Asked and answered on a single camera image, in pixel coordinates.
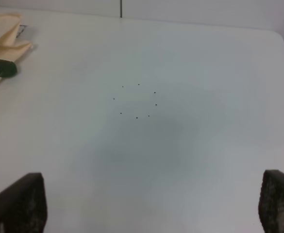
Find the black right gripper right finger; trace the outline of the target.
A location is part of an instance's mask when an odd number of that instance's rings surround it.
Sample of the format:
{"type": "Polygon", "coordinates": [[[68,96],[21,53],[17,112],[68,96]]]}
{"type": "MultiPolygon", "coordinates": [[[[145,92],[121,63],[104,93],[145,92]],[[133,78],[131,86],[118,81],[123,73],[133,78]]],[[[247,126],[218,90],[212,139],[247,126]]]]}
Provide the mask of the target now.
{"type": "Polygon", "coordinates": [[[258,214],[266,233],[284,233],[284,173],[265,170],[258,214]]]}

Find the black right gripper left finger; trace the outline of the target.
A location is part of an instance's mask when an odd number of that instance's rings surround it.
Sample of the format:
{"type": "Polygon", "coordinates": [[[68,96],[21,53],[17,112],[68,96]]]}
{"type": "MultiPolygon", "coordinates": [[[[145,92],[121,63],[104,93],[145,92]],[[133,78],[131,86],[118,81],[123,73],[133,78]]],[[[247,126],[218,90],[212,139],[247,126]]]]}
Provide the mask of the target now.
{"type": "Polygon", "coordinates": [[[41,173],[28,173],[0,192],[0,233],[42,233],[46,193],[41,173]]]}

